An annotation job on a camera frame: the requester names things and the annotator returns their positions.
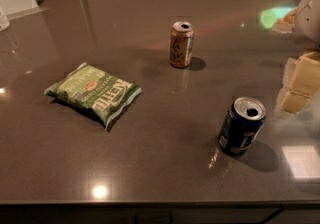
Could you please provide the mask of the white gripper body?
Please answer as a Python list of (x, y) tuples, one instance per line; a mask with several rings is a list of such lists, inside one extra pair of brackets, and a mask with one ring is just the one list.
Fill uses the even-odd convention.
[(294, 18), (293, 39), (305, 50), (320, 51), (320, 0), (301, 0)]

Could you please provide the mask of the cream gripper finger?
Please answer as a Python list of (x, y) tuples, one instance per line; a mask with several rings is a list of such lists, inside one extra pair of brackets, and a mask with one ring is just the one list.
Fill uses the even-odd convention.
[(289, 58), (284, 68), (278, 108), (299, 113), (320, 90), (320, 52), (305, 52), (298, 59)]

